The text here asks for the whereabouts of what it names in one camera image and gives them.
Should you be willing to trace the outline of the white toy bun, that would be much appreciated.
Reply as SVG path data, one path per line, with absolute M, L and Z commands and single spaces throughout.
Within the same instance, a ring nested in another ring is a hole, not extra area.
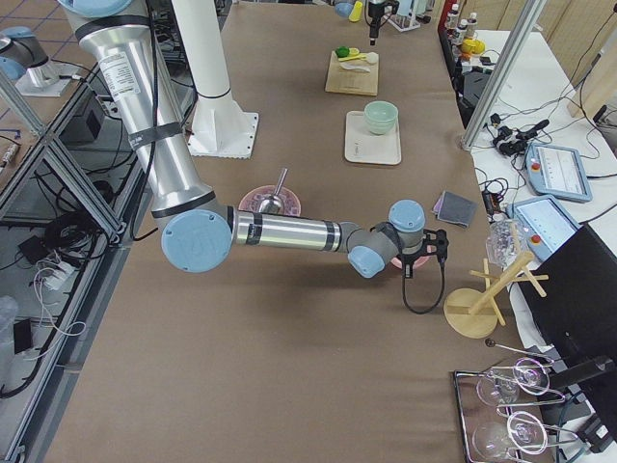
M 377 64 L 379 61 L 379 55 L 376 52 L 369 52 L 364 58 L 370 65 Z

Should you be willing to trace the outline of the blue teach pendant far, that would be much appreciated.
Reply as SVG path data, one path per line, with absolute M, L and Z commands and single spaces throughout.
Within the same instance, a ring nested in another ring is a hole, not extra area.
M 529 144 L 525 167 L 531 188 L 538 195 L 553 195 L 557 199 L 576 203 L 588 203 L 593 199 L 576 149 Z

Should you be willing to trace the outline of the blue teach pendant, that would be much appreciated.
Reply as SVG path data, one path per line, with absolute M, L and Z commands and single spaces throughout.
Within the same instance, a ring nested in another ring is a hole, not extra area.
M 576 203 L 588 203 L 593 199 L 576 149 L 529 144 L 525 167 L 531 188 L 538 195 L 553 195 L 557 199 Z
M 580 228 L 553 195 L 510 204 L 507 214 L 522 223 L 524 241 L 539 261 L 547 260 Z

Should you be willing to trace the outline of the green bowl stack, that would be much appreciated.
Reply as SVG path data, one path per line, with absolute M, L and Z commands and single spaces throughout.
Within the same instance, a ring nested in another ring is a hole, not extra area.
M 388 101 L 371 101 L 365 105 L 363 117 L 370 133 L 385 135 L 398 121 L 398 108 Z

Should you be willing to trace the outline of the wooden cup tree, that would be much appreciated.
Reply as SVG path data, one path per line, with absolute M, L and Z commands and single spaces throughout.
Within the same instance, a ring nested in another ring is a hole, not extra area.
M 448 324 L 459 334 L 482 339 L 492 334 L 497 325 L 503 326 L 505 319 L 497 305 L 496 297 L 513 283 L 530 283 L 540 297 L 547 296 L 541 286 L 547 275 L 535 276 L 528 265 L 534 260 L 529 250 L 522 251 L 507 267 L 502 268 L 489 263 L 488 256 L 483 258 L 481 271 L 471 270 L 472 276 L 484 281 L 482 291 L 463 287 L 448 294 L 443 304 L 443 312 Z

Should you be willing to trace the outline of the black monitor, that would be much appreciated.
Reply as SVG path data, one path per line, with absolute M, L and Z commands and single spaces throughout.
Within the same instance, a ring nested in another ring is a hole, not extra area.
M 599 356 L 616 359 L 616 256 L 581 226 L 535 271 L 546 296 L 521 284 L 533 321 L 570 367 Z

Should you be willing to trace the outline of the wine glass upper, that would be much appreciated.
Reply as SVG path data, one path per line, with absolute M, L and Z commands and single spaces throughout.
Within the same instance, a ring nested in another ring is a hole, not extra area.
M 538 361 L 524 357 L 511 367 L 492 367 L 481 373 L 476 384 L 478 398 L 490 406 L 510 405 L 522 393 L 543 395 L 549 390 L 549 374 Z

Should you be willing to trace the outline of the cream serving tray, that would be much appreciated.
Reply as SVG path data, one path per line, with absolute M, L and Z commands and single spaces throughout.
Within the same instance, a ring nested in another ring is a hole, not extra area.
M 398 165 L 402 161 L 399 122 L 386 134 L 370 132 L 363 112 L 349 111 L 345 117 L 344 158 L 352 163 Z

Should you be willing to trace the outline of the clear glass mug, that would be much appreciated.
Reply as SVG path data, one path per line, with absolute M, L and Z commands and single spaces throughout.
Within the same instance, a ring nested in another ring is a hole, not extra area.
M 486 250 L 489 263 L 505 268 L 528 246 L 523 224 L 518 219 L 493 222 L 489 227 Z

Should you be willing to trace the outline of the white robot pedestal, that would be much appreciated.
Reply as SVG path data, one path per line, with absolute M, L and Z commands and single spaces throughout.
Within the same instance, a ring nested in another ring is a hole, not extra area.
M 232 95 L 215 3 L 178 0 L 173 9 L 198 94 L 189 151 L 250 158 L 258 114 L 243 111 Z

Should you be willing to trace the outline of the wooden cutting board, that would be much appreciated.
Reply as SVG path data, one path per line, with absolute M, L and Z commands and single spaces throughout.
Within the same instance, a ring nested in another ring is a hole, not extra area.
M 349 61 L 352 65 L 367 66 L 371 72 L 343 70 L 334 51 L 331 52 L 325 91 L 328 93 L 376 96 L 379 83 L 379 61 L 370 65 L 366 60 Z

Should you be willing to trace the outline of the wine glass rack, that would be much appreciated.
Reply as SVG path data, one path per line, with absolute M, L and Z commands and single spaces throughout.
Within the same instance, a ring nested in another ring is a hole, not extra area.
M 556 364 L 555 359 L 549 355 L 539 352 L 528 352 L 520 349 L 513 349 L 512 351 L 518 355 L 516 359 L 511 361 L 500 361 L 488 368 L 511 367 L 520 358 L 528 357 L 538 361 L 545 367 L 547 373 L 549 374 L 550 380 L 552 368 Z M 452 372 L 452 382 L 456 399 L 458 421 L 462 434 L 464 460 L 466 462 L 492 462 L 486 461 L 473 448 L 471 442 L 472 433 L 478 425 L 485 422 L 505 421 L 510 415 L 519 411 L 529 412 L 541 422 L 548 434 L 548 446 L 541 454 L 529 456 L 519 454 L 518 457 L 521 461 L 508 460 L 505 462 L 536 462 L 538 458 L 548 452 L 548 450 L 557 450 L 561 446 L 574 444 L 579 441 L 577 434 L 573 430 L 563 427 L 560 423 L 547 424 L 542 420 L 540 414 L 540 408 L 542 406 L 566 406 L 571 403 L 564 393 L 553 387 L 551 382 L 549 390 L 543 395 L 535 396 L 522 393 L 518 401 L 514 404 L 490 406 L 483 403 L 478 398 L 476 393 L 476 384 L 480 379 L 481 373 L 488 368 L 480 371 L 455 370 Z

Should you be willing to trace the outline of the yellow plastic knife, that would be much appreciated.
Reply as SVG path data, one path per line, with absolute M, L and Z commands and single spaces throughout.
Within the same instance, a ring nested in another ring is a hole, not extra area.
M 355 60 L 365 60 L 366 59 L 366 54 L 365 53 L 360 53 L 357 55 L 350 55 L 347 57 L 342 57 L 342 58 L 338 58 L 339 62 L 349 62 L 349 61 L 355 61 Z

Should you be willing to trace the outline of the grey folded cloth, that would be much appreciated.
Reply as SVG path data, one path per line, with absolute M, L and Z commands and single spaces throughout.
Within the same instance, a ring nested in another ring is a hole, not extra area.
M 473 220 L 476 209 L 476 202 L 449 191 L 442 191 L 432 212 L 442 222 L 467 228 Z

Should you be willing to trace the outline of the wine glass lower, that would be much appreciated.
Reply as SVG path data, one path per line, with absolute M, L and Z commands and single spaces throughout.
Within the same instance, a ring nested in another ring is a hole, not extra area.
M 478 425 L 472 433 L 471 442 L 486 461 L 521 461 L 519 454 L 529 456 L 543 453 L 548 446 L 548 434 L 535 416 L 519 411 L 505 421 Z

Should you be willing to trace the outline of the green toy lime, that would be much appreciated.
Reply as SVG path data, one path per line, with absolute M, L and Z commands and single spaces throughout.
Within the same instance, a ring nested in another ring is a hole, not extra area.
M 350 49 L 347 46 L 339 46 L 335 50 L 338 59 L 347 58 L 350 56 Z

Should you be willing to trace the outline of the yellow plastic cup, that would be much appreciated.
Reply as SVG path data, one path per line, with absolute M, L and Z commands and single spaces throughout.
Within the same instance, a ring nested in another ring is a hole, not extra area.
M 348 16 L 350 22 L 359 22 L 362 17 L 363 3 L 362 1 L 356 1 L 353 4 L 352 10 Z

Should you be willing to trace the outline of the blue teach pendant near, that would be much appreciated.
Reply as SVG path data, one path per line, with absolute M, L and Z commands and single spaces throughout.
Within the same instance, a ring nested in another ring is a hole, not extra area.
M 547 260 L 580 228 L 553 195 L 510 204 L 507 214 L 522 223 L 524 241 L 539 261 Z

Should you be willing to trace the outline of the metal scoop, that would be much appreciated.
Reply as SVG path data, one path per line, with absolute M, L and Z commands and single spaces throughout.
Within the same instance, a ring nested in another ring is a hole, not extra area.
M 279 214 L 283 212 L 284 204 L 281 191 L 288 173 L 287 168 L 282 168 L 274 191 L 267 195 L 259 204 L 258 211 L 266 214 Z

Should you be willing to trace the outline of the white plastic spoon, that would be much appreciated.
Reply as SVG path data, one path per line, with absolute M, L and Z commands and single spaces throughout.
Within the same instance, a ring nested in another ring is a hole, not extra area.
M 349 71 L 354 71 L 354 72 L 364 72 L 364 73 L 371 72 L 371 68 L 370 67 L 360 66 L 360 65 L 352 65 L 352 64 L 347 63 L 347 62 L 340 63 L 339 66 L 343 70 L 349 70 Z

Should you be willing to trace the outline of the aluminium frame post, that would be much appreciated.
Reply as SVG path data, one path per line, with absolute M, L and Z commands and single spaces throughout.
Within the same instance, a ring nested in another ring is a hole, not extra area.
M 516 64 L 522 48 L 546 4 L 547 0 L 527 0 L 524 3 L 523 9 L 500 52 L 496 68 L 490 75 L 462 136 L 461 148 L 463 150 L 471 152 L 483 125 L 489 119 L 510 71 Z

